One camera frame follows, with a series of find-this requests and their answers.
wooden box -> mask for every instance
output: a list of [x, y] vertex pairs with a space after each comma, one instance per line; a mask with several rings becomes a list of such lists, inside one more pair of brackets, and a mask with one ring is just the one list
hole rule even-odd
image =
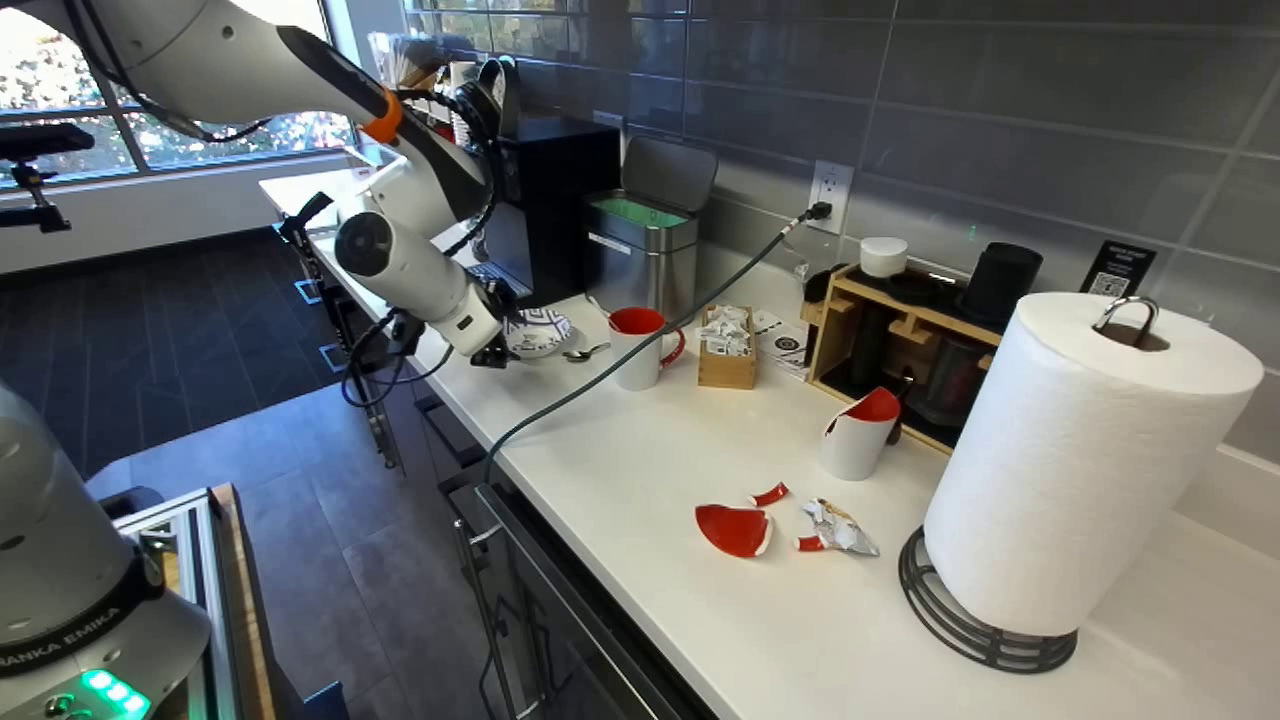
[[874, 383], [902, 390], [904, 430], [950, 450], [996, 356], [999, 332], [944, 313], [950, 299], [932, 288], [922, 290], [926, 283], [922, 274], [891, 283], [858, 270], [834, 274], [820, 313], [808, 313], [818, 347], [803, 375], [849, 403]]

white countertop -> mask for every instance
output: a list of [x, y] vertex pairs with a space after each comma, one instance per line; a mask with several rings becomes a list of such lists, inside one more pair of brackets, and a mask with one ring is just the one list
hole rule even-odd
[[[263, 188], [281, 207], [308, 201], [300, 179]], [[786, 270], [756, 266], [748, 283], [756, 307], [787, 314]], [[491, 443], [599, 368], [604, 356], [506, 370], [454, 360], [431, 383]], [[1280, 567], [1180, 517], [1080, 628], [1062, 673], [1005, 676], [950, 650], [898, 579], [944, 461], [898, 443], [874, 478], [837, 478], [818, 464], [834, 412], [778, 351], [752, 390], [695, 387], [683, 356], [649, 390], [599, 383], [520, 430], [502, 464], [722, 715], [1277, 715]], [[762, 561], [702, 535], [695, 504], [752, 504], [778, 478], [791, 500], [770, 508], [778, 535]], [[885, 557], [799, 557], [812, 497], [849, 508]]]

cabinet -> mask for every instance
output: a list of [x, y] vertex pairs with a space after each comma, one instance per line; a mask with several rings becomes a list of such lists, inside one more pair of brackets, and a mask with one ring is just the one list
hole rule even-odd
[[885, 383], [904, 400], [904, 430], [950, 450], [999, 345], [954, 313], [959, 290], [927, 270], [837, 270], [824, 303], [803, 307], [818, 326], [808, 383], [845, 400]]
[[461, 466], [440, 497], [487, 637], [491, 715], [712, 715], [532, 500], [502, 466], [486, 466], [468, 428], [438, 396], [419, 412]]

green light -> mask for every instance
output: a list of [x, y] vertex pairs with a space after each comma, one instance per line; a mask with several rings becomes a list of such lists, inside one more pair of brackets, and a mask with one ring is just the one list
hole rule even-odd
[[148, 699], [145, 699], [145, 694], [127, 694], [124, 709], [127, 709], [132, 715], [145, 715], [145, 713], [148, 713]]
[[113, 673], [86, 673], [88, 689], [113, 689]]
[[154, 699], [113, 673], [80, 673], [80, 684], [95, 699], [92, 715], [101, 720], [145, 720], [154, 713]]

paper towel holder base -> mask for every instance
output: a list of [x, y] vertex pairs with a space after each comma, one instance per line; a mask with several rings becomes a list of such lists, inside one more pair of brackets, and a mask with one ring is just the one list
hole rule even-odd
[[922, 625], [944, 641], [954, 650], [1015, 673], [1015, 676], [1040, 676], [1072, 659], [1075, 650], [1075, 631], [1070, 637], [1025, 637], [1025, 631], [1005, 631], [974, 610], [959, 609], [959, 601], [944, 586], [937, 577], [927, 548], [926, 548], [926, 529], [915, 529], [898, 561], [898, 577], [904, 585], [904, 595]]

